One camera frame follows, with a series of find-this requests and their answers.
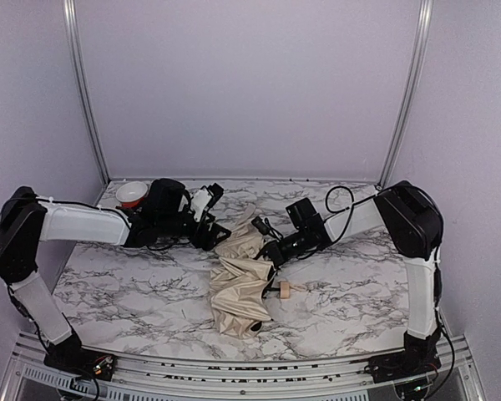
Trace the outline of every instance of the vertical metal bar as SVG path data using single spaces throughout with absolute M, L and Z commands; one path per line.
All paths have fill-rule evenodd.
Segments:
M 102 145 L 100 144 L 99 132 L 94 121 L 93 108 L 89 99 L 87 79 L 84 72 L 84 61 L 82 60 L 82 50 L 80 48 L 80 39 L 78 35 L 78 24 L 76 22 L 76 7 L 74 0 L 63 0 L 63 10 L 65 15 L 65 26 L 67 29 L 68 44 L 71 50 L 73 61 L 73 70 L 76 76 L 76 84 L 82 105 L 85 124 L 87 125 L 89 140 L 93 147 L 94 158 L 99 170 L 100 178 L 104 185 L 109 183 L 108 166 L 104 159 Z
M 393 131 L 392 143 L 387 152 L 386 161 L 382 167 L 381 177 L 378 185 L 385 187 L 390 180 L 393 172 L 393 167 L 397 162 L 397 155 L 401 147 L 402 138 L 407 128 L 408 115 L 412 107 L 412 100 L 418 87 L 421 70 L 423 68 L 423 60 L 427 49 L 428 28 L 431 22 L 433 13 L 433 0 L 422 0 L 419 9 L 419 19 L 417 21 L 416 37 L 414 39 L 414 49 L 412 52 L 412 62 L 408 71 L 407 86 L 402 97 L 401 108 Z

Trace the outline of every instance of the white wall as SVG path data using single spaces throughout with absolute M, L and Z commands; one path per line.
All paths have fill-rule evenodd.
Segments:
M 78 0 L 110 174 L 373 180 L 413 0 Z
M 93 201 L 102 184 L 73 81 L 61 2 L 0 0 L 0 208 L 20 185 Z M 45 244 L 52 285 L 71 244 Z M 0 280 L 0 383 L 23 319 Z
M 404 178 L 442 209 L 443 308 L 501 400 L 501 0 L 435 2 Z

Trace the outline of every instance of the marble tabletop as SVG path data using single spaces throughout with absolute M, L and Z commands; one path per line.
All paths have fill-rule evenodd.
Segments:
M 213 180 L 183 181 L 193 190 Z M 331 182 L 217 180 L 225 194 L 211 210 L 230 228 L 247 205 L 281 232 L 294 231 L 286 206 L 307 196 L 323 216 Z M 112 182 L 100 204 L 115 206 Z M 347 183 L 357 200 L 372 185 Z M 331 197 L 348 205 L 347 194 Z M 180 246 L 165 252 L 79 243 L 53 295 L 83 343 L 108 350 L 192 359 L 325 358 L 402 346 L 408 315 L 402 260 L 381 228 L 346 239 L 302 261 L 279 279 L 306 286 L 290 299 L 269 295 L 273 318 L 252 339 L 220 335 L 208 302 L 214 252 Z

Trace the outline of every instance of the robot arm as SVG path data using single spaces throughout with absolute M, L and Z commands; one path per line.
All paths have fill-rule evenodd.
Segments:
M 0 277 L 12 303 L 49 340 L 45 363 L 72 373 L 92 371 L 104 380 L 111 378 L 114 358 L 82 348 L 38 273 L 35 256 L 40 241 L 141 247 L 160 237 L 186 236 L 194 246 L 210 250 L 230 235 L 209 214 L 222 195 L 217 184 L 191 196 L 178 181 L 160 179 L 136 208 L 117 210 L 54 202 L 37 197 L 31 188 L 18 188 L 0 213 Z
M 286 210 L 297 231 L 268 242 L 259 254 L 271 259 L 275 267 L 364 231 L 379 226 L 387 228 L 407 269 L 408 327 L 404 335 L 405 351 L 372 358 L 369 373 L 378 383 L 429 371 L 430 363 L 439 368 L 436 343 L 440 327 L 436 308 L 441 292 L 438 258 L 443 218 L 430 197 L 402 181 L 325 220 L 307 198 Z M 270 233 L 270 227 L 260 218 L 253 224 L 262 234 Z

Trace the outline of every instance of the wrinkled fabric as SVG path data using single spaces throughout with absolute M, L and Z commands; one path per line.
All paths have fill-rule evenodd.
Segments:
M 254 337 L 258 322 L 269 322 L 261 294 L 269 284 L 271 261 L 220 258 L 210 273 L 210 304 L 220 333 L 238 338 Z
M 235 223 L 232 234 L 222 241 L 215 249 L 215 253 L 223 257 L 252 259 L 266 241 L 263 235 L 251 224 L 252 215 L 256 207 L 248 206 L 243 216 Z

